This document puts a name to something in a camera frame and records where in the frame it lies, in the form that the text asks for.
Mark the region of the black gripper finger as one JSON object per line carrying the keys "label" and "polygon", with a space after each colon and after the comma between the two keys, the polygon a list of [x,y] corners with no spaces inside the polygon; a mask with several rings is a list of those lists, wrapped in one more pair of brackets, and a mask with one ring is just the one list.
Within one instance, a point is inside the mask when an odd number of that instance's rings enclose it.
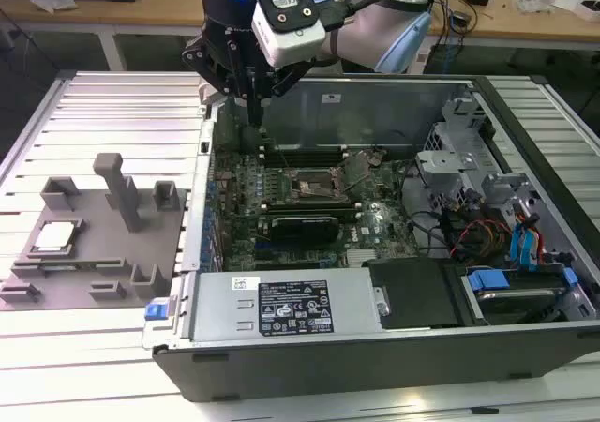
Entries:
{"label": "black gripper finger", "polygon": [[256,67],[256,124],[263,120],[263,104],[287,93],[312,68],[311,61],[302,61],[275,69],[265,61]]}
{"label": "black gripper finger", "polygon": [[255,67],[246,61],[243,45],[236,36],[225,36],[216,42],[197,36],[184,49],[183,60],[220,94],[244,103],[248,123],[258,124]]}

